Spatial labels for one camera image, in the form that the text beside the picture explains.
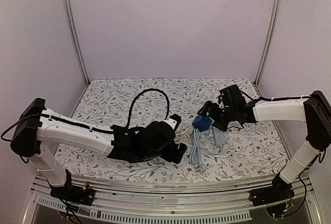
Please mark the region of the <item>dark blue cube socket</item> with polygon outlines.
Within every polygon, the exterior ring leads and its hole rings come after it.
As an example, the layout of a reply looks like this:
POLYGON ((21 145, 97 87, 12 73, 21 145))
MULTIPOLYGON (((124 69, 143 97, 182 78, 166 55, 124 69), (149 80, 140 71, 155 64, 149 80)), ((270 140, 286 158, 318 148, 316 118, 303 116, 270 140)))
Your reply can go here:
POLYGON ((212 119, 209 116, 198 115, 192 122, 194 128, 198 129, 199 132, 207 131, 212 125, 212 119))

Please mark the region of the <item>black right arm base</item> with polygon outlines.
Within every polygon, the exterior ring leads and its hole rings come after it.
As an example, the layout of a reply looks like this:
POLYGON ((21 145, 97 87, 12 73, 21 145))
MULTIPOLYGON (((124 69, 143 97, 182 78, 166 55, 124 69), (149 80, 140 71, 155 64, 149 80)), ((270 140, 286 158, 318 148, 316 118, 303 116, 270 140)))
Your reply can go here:
POLYGON ((249 192, 248 200, 253 206, 270 204, 294 197, 292 184, 287 184, 278 173, 272 180, 272 185, 263 187, 249 192))

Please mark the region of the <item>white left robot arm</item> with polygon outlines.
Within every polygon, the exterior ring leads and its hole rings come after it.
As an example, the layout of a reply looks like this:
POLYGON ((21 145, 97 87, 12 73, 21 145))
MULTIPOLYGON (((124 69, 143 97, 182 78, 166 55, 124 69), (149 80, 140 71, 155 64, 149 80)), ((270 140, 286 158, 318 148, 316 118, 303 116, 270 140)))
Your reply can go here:
POLYGON ((179 164, 187 150, 185 144, 175 142, 181 122, 176 114, 146 127, 99 127, 62 116, 46 108, 45 102, 36 98, 21 114, 14 125, 10 147, 17 155, 28 158, 65 200, 73 200, 77 189, 69 183, 69 174, 56 161, 46 142, 83 148, 128 163, 160 157, 179 164))

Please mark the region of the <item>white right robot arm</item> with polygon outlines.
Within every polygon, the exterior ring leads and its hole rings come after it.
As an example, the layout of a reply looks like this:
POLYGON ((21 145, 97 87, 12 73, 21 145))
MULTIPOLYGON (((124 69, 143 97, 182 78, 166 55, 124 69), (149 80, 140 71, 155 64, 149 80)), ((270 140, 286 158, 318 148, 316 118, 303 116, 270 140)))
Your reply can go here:
POLYGON ((273 122, 279 127, 288 124, 298 128, 288 137, 303 138, 301 144, 296 144, 297 150, 291 159, 278 173, 280 181, 269 187, 267 196, 271 201, 279 201, 286 195, 286 184, 309 169, 319 154, 330 146, 330 103, 320 90, 308 95, 254 98, 233 84, 219 91, 217 101, 206 101, 192 125, 200 132, 212 126, 226 132, 233 122, 238 123, 240 128, 245 124, 262 122, 273 122))

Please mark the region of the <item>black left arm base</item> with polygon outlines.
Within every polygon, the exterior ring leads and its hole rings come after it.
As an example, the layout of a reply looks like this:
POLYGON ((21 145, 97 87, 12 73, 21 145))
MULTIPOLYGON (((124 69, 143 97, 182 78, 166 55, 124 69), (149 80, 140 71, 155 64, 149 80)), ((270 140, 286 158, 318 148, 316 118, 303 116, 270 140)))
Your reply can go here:
POLYGON ((65 170, 65 173, 64 186, 49 184, 51 188, 50 195, 63 201, 92 206, 96 192, 90 188, 89 182, 86 182, 83 186, 75 186, 72 184, 72 176, 68 169, 65 170))

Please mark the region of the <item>light blue power strip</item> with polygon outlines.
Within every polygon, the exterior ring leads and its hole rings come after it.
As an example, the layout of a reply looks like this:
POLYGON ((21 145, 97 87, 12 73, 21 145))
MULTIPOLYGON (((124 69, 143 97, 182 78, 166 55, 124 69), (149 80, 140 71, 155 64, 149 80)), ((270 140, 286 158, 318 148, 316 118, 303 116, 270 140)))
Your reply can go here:
POLYGON ((215 147, 218 147, 222 150, 226 144, 224 133, 220 131, 218 128, 215 128, 214 126, 212 126, 212 133, 213 133, 215 147))

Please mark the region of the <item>floral patterned table mat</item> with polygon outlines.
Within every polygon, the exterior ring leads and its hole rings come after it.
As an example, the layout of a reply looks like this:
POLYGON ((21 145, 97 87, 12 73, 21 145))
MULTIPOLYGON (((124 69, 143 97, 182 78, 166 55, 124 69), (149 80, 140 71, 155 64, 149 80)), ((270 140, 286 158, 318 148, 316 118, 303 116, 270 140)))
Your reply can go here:
MULTIPOLYGON (((181 118, 182 142, 191 147, 192 121, 206 101, 216 101, 219 91, 236 84, 249 96, 258 96, 246 79, 108 79, 88 86, 73 118, 100 125, 147 126, 161 121, 166 112, 181 118)), ((186 152, 179 164, 156 158, 143 163, 107 159, 83 148, 61 144, 55 158, 72 174, 101 180, 155 184, 206 183, 273 175, 288 162, 288 156, 272 122, 231 124, 221 150, 214 145, 211 130, 201 134, 200 173, 186 152)))

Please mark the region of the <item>aluminium front table rail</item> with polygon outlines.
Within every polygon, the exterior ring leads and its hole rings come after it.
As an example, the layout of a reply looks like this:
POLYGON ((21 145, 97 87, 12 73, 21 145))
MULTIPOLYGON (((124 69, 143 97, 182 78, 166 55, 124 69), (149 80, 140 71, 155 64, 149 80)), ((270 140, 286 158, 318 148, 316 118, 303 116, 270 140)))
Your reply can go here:
POLYGON ((254 206, 252 190, 267 187, 271 176, 208 183, 152 184, 91 178, 95 198, 78 206, 80 223, 323 223, 308 177, 295 181, 285 217, 272 218, 267 205, 254 206))

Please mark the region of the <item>right aluminium frame post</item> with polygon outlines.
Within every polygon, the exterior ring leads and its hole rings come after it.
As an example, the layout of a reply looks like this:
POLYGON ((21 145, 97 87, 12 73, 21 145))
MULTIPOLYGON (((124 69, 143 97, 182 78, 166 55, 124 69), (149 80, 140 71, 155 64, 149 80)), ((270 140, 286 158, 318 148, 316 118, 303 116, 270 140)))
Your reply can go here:
POLYGON ((263 45, 263 50, 262 50, 260 62, 258 65, 258 69, 255 74, 255 78, 254 78, 254 82, 253 82, 256 87, 259 87, 259 84, 262 81, 263 72, 264 72, 266 62, 268 59, 268 54, 269 54, 270 48, 272 46, 272 40, 273 40, 273 36, 274 36, 276 24, 277 24, 277 18, 278 18, 280 5, 281 5, 281 0, 273 0, 267 34, 266 34, 265 42, 263 45))

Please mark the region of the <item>aluminium frame post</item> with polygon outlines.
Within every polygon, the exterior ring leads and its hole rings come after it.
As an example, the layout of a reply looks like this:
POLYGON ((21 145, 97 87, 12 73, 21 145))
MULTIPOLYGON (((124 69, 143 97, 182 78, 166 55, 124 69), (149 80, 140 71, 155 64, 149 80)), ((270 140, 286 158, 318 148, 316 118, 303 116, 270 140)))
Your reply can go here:
POLYGON ((281 0, 273 0, 267 34, 266 34, 265 42, 263 45, 263 50, 262 50, 260 62, 258 65, 258 69, 255 74, 255 78, 254 78, 254 82, 253 82, 256 87, 259 87, 259 84, 262 81, 263 72, 264 72, 266 62, 268 59, 268 54, 269 54, 270 48, 272 46, 272 40, 273 40, 273 36, 274 36, 276 24, 277 24, 277 18, 278 18, 280 5, 281 5, 281 0))
POLYGON ((77 33, 77 28, 74 22, 74 16, 72 11, 71 0, 63 0, 64 11, 66 14, 66 19, 68 23, 69 33, 73 44, 74 53, 78 62, 79 70, 82 75, 83 81, 86 86, 89 86, 91 83, 90 78, 88 76, 86 64, 83 58, 83 53, 81 50, 79 37, 77 33))

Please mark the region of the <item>left aluminium frame post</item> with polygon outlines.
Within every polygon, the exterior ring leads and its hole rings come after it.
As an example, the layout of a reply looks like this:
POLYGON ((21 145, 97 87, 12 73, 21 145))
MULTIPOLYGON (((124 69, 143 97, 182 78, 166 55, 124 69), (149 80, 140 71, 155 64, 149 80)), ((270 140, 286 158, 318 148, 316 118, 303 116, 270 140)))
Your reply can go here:
POLYGON ((68 23, 69 33, 73 44, 74 53, 78 62, 79 70, 82 75, 83 81, 86 86, 89 86, 91 83, 90 78, 88 76, 86 64, 83 58, 83 53, 81 50, 79 37, 77 33, 77 28, 74 22, 74 16, 72 11, 71 0, 63 0, 64 11, 66 14, 66 19, 68 23))

